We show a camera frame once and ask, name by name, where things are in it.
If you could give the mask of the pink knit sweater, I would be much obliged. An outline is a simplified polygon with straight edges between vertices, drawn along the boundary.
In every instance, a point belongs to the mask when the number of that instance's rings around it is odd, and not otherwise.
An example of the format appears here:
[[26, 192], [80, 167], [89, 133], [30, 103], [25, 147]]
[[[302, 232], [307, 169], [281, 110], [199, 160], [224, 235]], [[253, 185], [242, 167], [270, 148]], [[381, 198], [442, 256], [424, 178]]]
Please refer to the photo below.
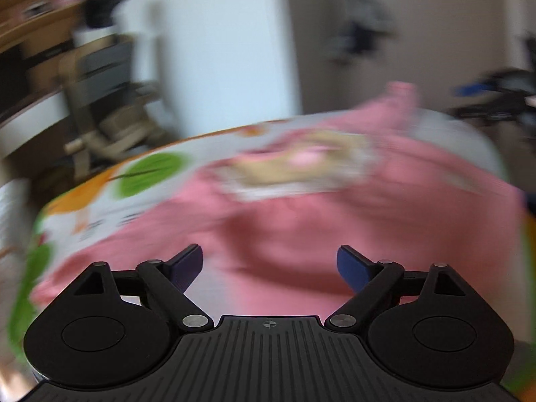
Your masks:
[[33, 289], [48, 305], [82, 270], [168, 260], [196, 243], [229, 301], [251, 314], [328, 316], [348, 288], [336, 251], [409, 270], [445, 262], [480, 293], [500, 287], [524, 198], [461, 157], [412, 139], [416, 88], [390, 83], [352, 111], [198, 169], [175, 193], [78, 251]]

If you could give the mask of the cartoon animal play mat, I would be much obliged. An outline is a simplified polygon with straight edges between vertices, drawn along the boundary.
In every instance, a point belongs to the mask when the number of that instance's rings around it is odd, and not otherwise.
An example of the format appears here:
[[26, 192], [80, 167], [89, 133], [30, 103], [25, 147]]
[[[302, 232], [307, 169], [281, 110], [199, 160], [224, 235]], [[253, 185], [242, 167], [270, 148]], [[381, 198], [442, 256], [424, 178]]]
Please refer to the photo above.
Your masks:
[[[24, 278], [9, 320], [8, 339], [14, 353], [23, 354], [25, 332], [36, 316], [54, 300], [46, 306], [34, 304], [31, 298], [33, 289], [68, 258], [109, 237], [146, 211], [173, 197], [203, 166], [247, 151], [260, 150], [286, 133], [313, 127], [327, 118], [348, 111], [300, 116], [177, 142], [111, 167], [49, 202], [36, 222]], [[417, 118], [409, 130], [409, 136], [457, 155], [516, 187], [503, 170], [498, 152], [492, 144], [462, 121], [418, 105]], [[503, 385], [519, 399], [532, 401], [535, 398], [535, 223], [526, 210], [525, 195], [521, 192], [524, 215], [517, 249], [510, 257], [507, 270], [503, 272], [500, 287], [487, 293], [478, 293], [507, 323], [514, 338], [526, 343], [525, 348], [514, 352]], [[219, 275], [213, 260], [203, 253], [202, 273], [188, 290], [191, 299], [214, 320], [225, 314], [302, 315], [327, 319], [353, 293], [339, 274], [349, 292], [337, 299], [333, 311], [326, 317], [317, 314], [251, 314], [228, 300]]]

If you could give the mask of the grey plush toy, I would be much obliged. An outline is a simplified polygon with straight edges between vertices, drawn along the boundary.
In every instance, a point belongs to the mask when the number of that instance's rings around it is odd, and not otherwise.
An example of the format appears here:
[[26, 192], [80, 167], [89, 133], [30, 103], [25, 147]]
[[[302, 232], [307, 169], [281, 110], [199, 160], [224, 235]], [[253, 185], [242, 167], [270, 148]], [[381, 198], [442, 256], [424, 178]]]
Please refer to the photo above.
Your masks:
[[358, 56], [373, 55], [378, 41], [396, 35], [393, 14], [381, 0], [342, 0], [342, 24], [329, 42], [329, 59], [349, 64]]

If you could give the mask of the white quilted pillow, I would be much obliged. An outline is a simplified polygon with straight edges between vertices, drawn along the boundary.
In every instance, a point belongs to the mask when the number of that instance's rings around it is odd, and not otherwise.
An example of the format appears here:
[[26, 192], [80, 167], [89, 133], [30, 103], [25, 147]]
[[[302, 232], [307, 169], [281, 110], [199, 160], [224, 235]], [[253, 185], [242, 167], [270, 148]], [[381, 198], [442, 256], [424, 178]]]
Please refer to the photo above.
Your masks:
[[1, 186], [1, 258], [23, 253], [32, 233], [29, 182], [14, 179]]

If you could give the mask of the beige mesh office chair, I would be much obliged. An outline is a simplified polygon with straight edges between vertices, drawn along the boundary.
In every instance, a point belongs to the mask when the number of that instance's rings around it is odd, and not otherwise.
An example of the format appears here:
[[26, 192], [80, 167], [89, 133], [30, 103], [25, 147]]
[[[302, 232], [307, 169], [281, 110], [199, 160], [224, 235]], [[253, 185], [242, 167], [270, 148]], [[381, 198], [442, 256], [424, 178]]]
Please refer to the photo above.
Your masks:
[[154, 81], [135, 81], [135, 36], [123, 33], [114, 11], [128, 0], [83, 0], [74, 47], [58, 64], [58, 80], [75, 136], [65, 144], [81, 182], [104, 165], [143, 148], [158, 148], [172, 134], [147, 110], [161, 99]]

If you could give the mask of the white alarm clock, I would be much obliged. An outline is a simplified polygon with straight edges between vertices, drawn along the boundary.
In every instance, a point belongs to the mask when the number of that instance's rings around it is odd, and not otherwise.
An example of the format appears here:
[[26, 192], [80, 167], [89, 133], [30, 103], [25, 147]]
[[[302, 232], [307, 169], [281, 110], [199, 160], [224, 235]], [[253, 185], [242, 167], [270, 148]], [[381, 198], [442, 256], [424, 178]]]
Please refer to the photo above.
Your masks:
[[27, 21], [45, 15], [53, 10], [53, 5], [50, 0], [38, 0], [23, 8], [22, 18], [24, 21]]

